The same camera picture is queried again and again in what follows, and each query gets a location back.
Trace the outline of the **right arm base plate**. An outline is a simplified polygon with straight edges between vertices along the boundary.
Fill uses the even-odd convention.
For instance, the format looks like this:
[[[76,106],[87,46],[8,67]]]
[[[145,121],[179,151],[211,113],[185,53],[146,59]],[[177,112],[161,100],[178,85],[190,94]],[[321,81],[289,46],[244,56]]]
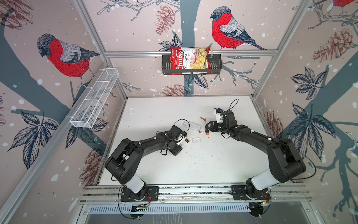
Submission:
[[[271,200],[271,194],[269,190],[256,190],[254,187],[245,185],[232,185],[228,191],[229,195],[232,195],[236,201],[244,200]]]

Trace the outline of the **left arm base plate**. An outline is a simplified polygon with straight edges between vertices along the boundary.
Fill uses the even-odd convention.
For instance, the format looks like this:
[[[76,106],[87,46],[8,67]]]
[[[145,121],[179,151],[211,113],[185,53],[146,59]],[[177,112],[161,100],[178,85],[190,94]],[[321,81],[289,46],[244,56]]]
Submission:
[[[156,202],[158,201],[159,187],[144,186],[138,193],[132,192],[128,187],[123,187],[120,192],[121,202]]]

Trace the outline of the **white air conditioner remote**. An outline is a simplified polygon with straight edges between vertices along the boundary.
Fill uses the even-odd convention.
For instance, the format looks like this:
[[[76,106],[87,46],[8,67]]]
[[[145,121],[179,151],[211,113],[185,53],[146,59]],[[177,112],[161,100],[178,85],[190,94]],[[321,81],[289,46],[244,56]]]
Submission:
[[[184,138],[181,142],[180,142],[180,146],[182,148],[186,147],[186,145],[190,142],[190,140],[188,138]]]

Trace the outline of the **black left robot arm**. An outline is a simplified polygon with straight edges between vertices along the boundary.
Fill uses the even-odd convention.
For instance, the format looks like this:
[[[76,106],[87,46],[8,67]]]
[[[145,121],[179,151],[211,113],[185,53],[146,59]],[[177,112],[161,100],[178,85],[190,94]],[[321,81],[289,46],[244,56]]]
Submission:
[[[114,180],[130,190],[136,200],[142,200],[147,195],[147,185],[136,174],[141,159],[157,151],[163,156],[168,153],[177,156],[186,137],[187,132],[173,125],[170,130],[157,132],[154,137],[145,140],[131,141],[126,138],[106,160],[105,168]]]

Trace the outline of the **orange black screwdriver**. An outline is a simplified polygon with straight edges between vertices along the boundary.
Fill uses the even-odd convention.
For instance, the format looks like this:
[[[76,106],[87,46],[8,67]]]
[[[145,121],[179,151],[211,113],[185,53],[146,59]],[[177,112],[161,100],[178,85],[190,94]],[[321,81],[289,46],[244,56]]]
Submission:
[[[208,126],[208,123],[205,121],[205,133],[206,135],[209,135],[210,134],[210,130],[209,130],[209,126]]]

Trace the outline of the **white remote control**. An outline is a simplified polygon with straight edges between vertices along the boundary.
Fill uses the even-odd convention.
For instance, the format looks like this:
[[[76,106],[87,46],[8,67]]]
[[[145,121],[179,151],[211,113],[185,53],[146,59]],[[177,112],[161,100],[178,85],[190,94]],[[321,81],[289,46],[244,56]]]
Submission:
[[[192,129],[195,131],[200,131],[201,130],[201,125],[195,123],[195,122],[191,122],[191,121],[184,121],[183,122],[183,127],[188,128],[188,129]]]

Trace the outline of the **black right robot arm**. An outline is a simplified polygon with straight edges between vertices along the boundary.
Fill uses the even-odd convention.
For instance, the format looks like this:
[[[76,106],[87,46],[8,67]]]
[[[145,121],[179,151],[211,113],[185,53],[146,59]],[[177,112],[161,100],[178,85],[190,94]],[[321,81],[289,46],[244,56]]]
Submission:
[[[216,109],[216,121],[206,124],[211,132],[226,134],[230,138],[247,143],[268,157],[268,168],[246,181],[246,195],[256,199],[269,187],[292,180],[306,171],[306,165],[290,139],[270,138],[245,125],[238,125],[231,110]]]

